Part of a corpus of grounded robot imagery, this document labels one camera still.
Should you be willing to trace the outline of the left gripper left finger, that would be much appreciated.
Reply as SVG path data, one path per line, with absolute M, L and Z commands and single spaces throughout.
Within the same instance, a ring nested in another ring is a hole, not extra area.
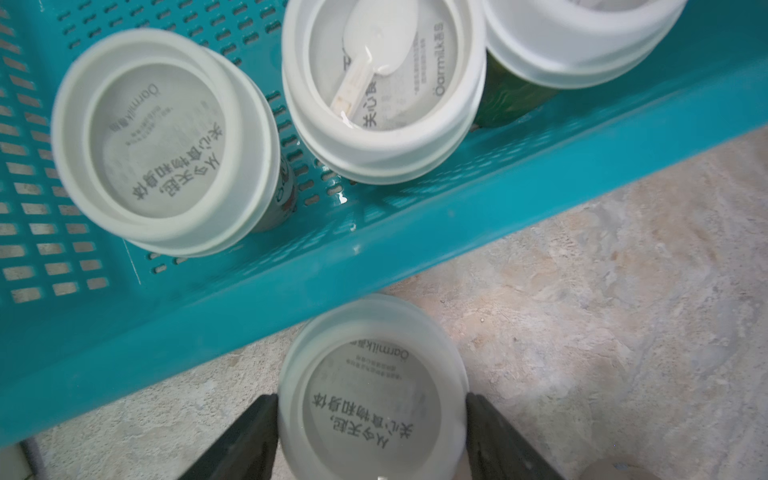
M 270 479 L 278 446 L 278 395 L 259 396 L 181 480 Z

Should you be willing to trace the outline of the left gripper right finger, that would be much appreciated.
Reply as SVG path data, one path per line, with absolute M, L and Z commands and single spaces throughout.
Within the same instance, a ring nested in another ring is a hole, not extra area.
M 468 393 L 466 409 L 466 450 L 474 480 L 564 479 L 487 398 Z

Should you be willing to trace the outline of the yogurt cup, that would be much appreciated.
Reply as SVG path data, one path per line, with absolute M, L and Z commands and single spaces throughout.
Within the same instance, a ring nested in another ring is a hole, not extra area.
M 266 96 L 223 55 L 165 30 L 118 32 L 80 55 L 51 141 L 80 211 L 153 253 L 213 255 L 297 207 Z
M 375 75 L 345 119 L 330 105 L 352 57 L 343 33 L 352 1 L 291 1 L 282 26 L 283 91 L 309 151 L 349 180 L 391 185 L 442 164 L 468 134 L 487 69 L 479 1 L 421 1 L 408 56 Z
M 683 1 L 486 1 L 488 68 L 475 124 L 508 125 L 561 91 L 609 82 L 673 28 Z
M 590 464 L 580 475 L 580 480 L 660 480 L 639 465 L 626 459 L 608 458 Z
M 319 315 L 278 385 L 279 440 L 298 479 L 451 479 L 465 453 L 469 381 L 444 330 L 373 294 Z

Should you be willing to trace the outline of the teal plastic basket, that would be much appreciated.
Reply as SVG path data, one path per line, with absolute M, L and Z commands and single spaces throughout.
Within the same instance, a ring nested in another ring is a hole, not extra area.
M 767 121 L 767 5 L 692 1 L 637 67 L 479 129 L 405 184 L 334 175 L 300 141 L 283 1 L 1 5 L 1 442 L 61 422 L 618 188 Z M 57 87 L 131 27 L 223 54 L 265 93 L 299 185 L 279 227 L 203 258 L 137 248 L 55 170 Z

